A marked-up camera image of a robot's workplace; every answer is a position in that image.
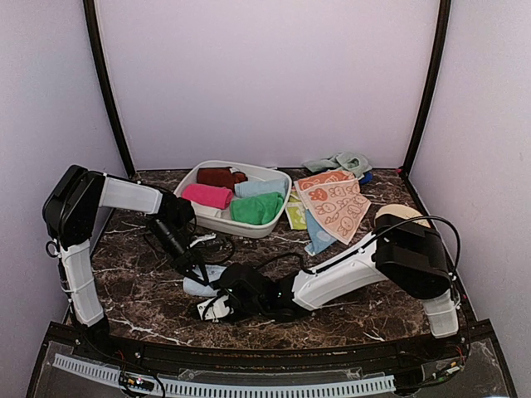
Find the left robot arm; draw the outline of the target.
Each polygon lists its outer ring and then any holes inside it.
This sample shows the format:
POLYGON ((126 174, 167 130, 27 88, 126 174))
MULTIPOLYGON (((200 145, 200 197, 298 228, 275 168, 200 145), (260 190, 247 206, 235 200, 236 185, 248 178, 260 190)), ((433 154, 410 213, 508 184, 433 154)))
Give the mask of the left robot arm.
POLYGON ((203 286, 210 280, 186 232, 196 218, 189 200, 163 188, 70 166, 42 209, 50 237, 46 252, 58 260, 61 288, 69 299, 74 324, 90 330, 85 336, 85 349, 100 362, 108 362, 117 354, 117 344, 106 335, 109 322, 98 298, 90 262, 90 238, 102 207, 148 216, 149 229, 172 257, 175 270, 203 286))

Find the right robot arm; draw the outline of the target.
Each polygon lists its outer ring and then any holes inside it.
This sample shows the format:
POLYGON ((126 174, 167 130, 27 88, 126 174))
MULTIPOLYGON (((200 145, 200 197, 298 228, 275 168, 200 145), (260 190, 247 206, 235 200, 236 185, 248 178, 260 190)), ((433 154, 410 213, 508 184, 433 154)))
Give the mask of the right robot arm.
POLYGON ((290 322, 354 290, 389 280, 422 302, 431 330, 423 351, 440 360, 454 348, 459 330, 459 303, 451 292, 455 266, 446 257, 440 233, 422 225, 423 219, 383 214, 375 231, 355 246, 277 281, 249 265, 232 265, 217 281, 218 297, 200 314, 205 320, 261 314, 290 322))

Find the green microfiber towel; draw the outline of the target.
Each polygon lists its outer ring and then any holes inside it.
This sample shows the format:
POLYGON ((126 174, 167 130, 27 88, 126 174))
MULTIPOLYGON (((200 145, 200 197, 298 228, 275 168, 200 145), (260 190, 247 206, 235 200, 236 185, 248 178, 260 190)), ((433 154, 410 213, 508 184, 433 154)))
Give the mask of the green microfiber towel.
POLYGON ((268 224, 275 219, 283 204, 284 198, 278 192, 236 199, 230 205, 231 219, 254 226, 268 224))

